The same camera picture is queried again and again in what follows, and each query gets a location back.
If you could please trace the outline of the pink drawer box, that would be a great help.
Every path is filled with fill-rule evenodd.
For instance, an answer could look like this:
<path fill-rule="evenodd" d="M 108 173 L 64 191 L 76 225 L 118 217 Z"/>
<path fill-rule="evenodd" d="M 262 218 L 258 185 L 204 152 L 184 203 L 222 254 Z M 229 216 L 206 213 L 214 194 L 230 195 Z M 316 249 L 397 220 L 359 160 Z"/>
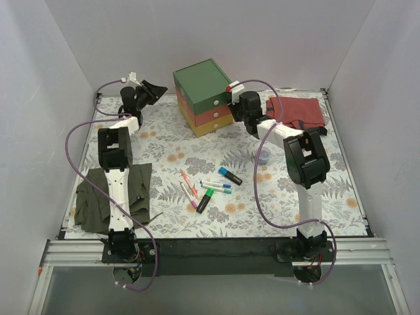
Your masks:
<path fill-rule="evenodd" d="M 212 123 L 213 125 L 217 124 L 221 126 L 220 123 L 217 123 L 216 120 L 226 120 L 227 124 L 234 122 L 232 114 L 226 104 L 221 106 L 212 107 L 209 110 L 206 110 L 202 114 L 195 114 L 191 109 L 190 105 L 187 103 L 184 96 L 182 96 L 178 87 L 175 88 L 177 94 L 177 100 L 180 105 L 181 110 L 186 113 L 186 119 L 189 121 L 189 124 L 196 127 L 201 127 L 205 124 Z"/>

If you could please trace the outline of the yellow bottom drawer box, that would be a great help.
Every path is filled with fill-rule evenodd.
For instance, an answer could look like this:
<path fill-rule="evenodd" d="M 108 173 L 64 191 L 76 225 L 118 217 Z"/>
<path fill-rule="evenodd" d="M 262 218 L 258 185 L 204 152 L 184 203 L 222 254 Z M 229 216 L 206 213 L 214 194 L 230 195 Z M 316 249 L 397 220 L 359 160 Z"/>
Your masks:
<path fill-rule="evenodd" d="M 216 120 L 217 123 L 220 123 L 220 126 L 218 126 L 217 124 L 213 125 L 212 123 L 208 123 L 208 124 L 205 124 L 205 125 L 203 125 L 201 127 L 194 128 L 193 126 L 191 126 L 189 124 L 189 121 L 186 119 L 186 113 L 183 110 L 181 110 L 180 105 L 179 105 L 179 102 L 178 102 L 178 107 L 180 109 L 181 114 L 183 115 L 183 117 L 187 121 L 188 125 L 190 126 L 191 130 L 193 131 L 193 133 L 195 134 L 196 137 L 201 137 L 201 136 L 206 135 L 206 134 L 208 134 L 210 132 L 213 132 L 213 131 L 215 131 L 217 129 L 220 129 L 222 127 L 225 127 L 227 125 L 230 125 L 230 124 L 227 124 L 227 121 L 226 120 L 220 119 L 220 120 Z"/>

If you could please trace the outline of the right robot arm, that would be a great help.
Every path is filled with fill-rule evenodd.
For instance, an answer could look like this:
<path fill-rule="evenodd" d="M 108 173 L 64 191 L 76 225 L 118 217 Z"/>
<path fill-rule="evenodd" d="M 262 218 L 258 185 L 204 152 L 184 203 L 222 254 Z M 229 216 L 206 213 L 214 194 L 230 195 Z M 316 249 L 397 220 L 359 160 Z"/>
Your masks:
<path fill-rule="evenodd" d="M 322 219 L 322 189 L 330 170 L 319 132 L 296 130 L 264 115 L 260 96 L 255 91 L 229 91 L 228 96 L 234 120 L 244 123 L 247 132 L 261 141 L 255 159 L 259 160 L 265 142 L 281 148 L 289 178 L 298 191 L 300 221 L 281 226 L 271 222 L 263 213 L 257 184 L 254 184 L 254 197 L 261 217 L 274 228 L 296 228 L 294 252 L 305 261 L 315 259 L 327 245 L 326 226 Z"/>

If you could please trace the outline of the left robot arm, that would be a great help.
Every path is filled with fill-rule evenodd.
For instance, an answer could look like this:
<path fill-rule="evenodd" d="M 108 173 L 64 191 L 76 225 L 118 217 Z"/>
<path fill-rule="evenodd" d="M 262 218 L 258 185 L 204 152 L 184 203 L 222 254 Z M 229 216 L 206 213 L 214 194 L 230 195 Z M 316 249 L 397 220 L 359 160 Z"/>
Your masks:
<path fill-rule="evenodd" d="M 142 109 L 155 104 L 168 90 L 146 80 L 123 79 L 119 121 L 98 131 L 98 160 L 104 171 L 110 200 L 108 245 L 110 253 L 127 263 L 135 261 L 140 247 L 135 242 L 129 210 L 129 169 L 133 164 L 130 136 L 142 125 Z"/>

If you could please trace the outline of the red folded cloth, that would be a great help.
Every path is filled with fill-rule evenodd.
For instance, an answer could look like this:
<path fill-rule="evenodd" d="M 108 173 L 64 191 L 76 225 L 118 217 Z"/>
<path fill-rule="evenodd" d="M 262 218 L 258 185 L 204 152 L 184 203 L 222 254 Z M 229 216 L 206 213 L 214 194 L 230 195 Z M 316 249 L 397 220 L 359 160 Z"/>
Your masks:
<path fill-rule="evenodd" d="M 326 136 L 327 129 L 320 103 L 316 98 L 293 98 L 281 96 L 283 109 L 278 99 L 273 96 L 266 101 L 266 114 L 293 129 L 318 131 Z"/>

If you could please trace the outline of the blue cap black highlighter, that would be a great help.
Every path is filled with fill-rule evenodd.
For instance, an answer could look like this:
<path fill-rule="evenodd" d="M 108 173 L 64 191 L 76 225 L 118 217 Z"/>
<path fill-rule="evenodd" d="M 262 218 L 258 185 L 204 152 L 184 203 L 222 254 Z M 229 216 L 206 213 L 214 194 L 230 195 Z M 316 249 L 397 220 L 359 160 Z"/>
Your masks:
<path fill-rule="evenodd" d="M 231 173 L 229 170 L 227 170 L 224 167 L 220 167 L 218 170 L 219 174 L 221 174 L 223 177 L 231 180 L 233 183 L 237 184 L 238 186 L 240 186 L 243 182 L 242 179 L 240 179 L 239 177 L 237 177 L 235 174 Z"/>

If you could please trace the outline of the white blue marker pen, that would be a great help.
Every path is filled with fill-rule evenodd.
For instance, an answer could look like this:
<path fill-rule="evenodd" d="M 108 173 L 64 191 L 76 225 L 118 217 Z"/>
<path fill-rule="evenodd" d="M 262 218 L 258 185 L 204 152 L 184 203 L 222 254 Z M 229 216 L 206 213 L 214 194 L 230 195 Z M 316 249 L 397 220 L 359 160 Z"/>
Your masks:
<path fill-rule="evenodd" d="M 221 182 L 209 182 L 209 181 L 205 181 L 205 180 L 201 180 L 200 181 L 201 185 L 208 185 L 208 186 L 212 186 L 212 187 L 219 187 L 219 188 L 231 188 L 230 184 L 226 184 L 226 183 L 221 183 Z"/>

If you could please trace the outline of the white teal marker pen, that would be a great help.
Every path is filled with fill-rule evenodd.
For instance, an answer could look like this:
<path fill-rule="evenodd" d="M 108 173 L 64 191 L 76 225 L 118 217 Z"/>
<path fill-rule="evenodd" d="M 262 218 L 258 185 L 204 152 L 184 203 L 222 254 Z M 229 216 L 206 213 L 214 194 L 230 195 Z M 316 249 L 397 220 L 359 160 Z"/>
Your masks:
<path fill-rule="evenodd" d="M 216 187 L 216 186 L 211 186 L 211 185 L 208 185 L 208 184 L 201 184 L 201 186 L 203 188 L 212 189 L 214 191 L 222 192 L 222 193 L 225 193 L 225 194 L 231 194 L 232 193 L 232 190 L 229 189 L 229 188 Z"/>

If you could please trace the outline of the orange pink marker pen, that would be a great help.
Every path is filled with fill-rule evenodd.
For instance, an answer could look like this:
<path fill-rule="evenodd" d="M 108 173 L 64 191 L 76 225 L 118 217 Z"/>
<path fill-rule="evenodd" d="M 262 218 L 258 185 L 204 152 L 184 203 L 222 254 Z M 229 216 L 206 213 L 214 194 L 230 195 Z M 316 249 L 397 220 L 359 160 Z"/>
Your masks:
<path fill-rule="evenodd" d="M 199 196 L 198 196 L 198 192 L 197 192 L 197 190 L 195 189 L 195 186 L 192 184 L 192 182 L 191 182 L 191 180 L 190 180 L 190 177 L 181 169 L 180 170 L 180 173 L 181 173 L 181 175 L 182 175 L 182 177 L 183 177 L 183 179 L 185 180 L 185 182 L 187 183 L 187 185 L 188 185 L 188 187 L 189 187 L 189 189 L 191 190 L 191 192 L 193 193 L 193 195 L 194 195 L 194 197 L 195 198 L 199 198 Z"/>

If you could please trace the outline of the green cap black highlighter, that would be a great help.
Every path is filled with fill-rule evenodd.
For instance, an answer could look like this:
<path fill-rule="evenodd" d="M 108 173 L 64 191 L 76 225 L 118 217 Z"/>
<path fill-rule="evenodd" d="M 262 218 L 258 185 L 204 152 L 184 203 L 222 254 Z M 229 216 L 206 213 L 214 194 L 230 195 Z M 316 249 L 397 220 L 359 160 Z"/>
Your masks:
<path fill-rule="evenodd" d="M 198 204 L 198 207 L 196 209 L 197 213 L 203 213 L 204 209 L 206 208 L 213 194 L 214 194 L 214 189 L 208 188 L 206 193 L 203 195 L 200 203 Z"/>

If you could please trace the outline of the white magenta marker pen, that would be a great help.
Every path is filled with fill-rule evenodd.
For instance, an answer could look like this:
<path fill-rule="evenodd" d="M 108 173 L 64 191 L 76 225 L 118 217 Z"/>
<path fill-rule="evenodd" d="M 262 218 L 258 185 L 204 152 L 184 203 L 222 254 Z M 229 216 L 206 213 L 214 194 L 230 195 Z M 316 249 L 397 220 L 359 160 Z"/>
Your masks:
<path fill-rule="evenodd" d="M 193 197 L 188 192 L 188 190 L 187 190 L 187 188 L 186 188 L 186 186 L 183 182 L 180 182 L 180 187 L 182 188 L 182 191 L 185 193 L 185 196 L 187 197 L 187 199 L 190 202 L 190 204 L 192 205 L 192 207 L 194 209 L 197 209 L 198 205 L 196 204 L 195 200 L 193 199 Z"/>

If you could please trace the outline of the olive green folded cloth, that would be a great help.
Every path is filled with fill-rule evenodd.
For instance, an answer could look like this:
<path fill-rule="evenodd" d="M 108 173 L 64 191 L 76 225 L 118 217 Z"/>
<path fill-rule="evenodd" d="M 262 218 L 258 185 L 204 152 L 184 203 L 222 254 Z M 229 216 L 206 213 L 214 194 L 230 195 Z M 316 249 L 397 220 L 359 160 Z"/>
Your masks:
<path fill-rule="evenodd" d="M 150 222 L 150 181 L 152 164 L 132 165 L 128 176 L 129 212 L 142 224 Z M 76 189 L 74 221 L 85 232 L 107 234 L 110 201 L 86 180 Z"/>

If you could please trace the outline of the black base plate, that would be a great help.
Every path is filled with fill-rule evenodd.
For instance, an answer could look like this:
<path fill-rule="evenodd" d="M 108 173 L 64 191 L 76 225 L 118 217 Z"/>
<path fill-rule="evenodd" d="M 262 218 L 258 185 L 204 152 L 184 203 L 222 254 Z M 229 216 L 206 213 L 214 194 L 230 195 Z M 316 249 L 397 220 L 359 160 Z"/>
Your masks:
<path fill-rule="evenodd" d="M 158 239 L 157 276 L 271 275 L 292 277 L 310 264 L 295 238 Z"/>

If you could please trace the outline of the aluminium frame rail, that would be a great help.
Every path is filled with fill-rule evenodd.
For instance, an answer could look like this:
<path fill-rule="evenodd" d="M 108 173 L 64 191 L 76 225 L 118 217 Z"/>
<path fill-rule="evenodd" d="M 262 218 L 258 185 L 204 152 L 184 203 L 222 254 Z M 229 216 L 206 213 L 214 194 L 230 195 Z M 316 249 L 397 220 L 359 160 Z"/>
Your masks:
<path fill-rule="evenodd" d="M 341 238 L 320 262 L 281 238 L 161 239 L 134 289 L 97 240 L 50 241 L 30 314 L 409 314 L 387 243 Z"/>

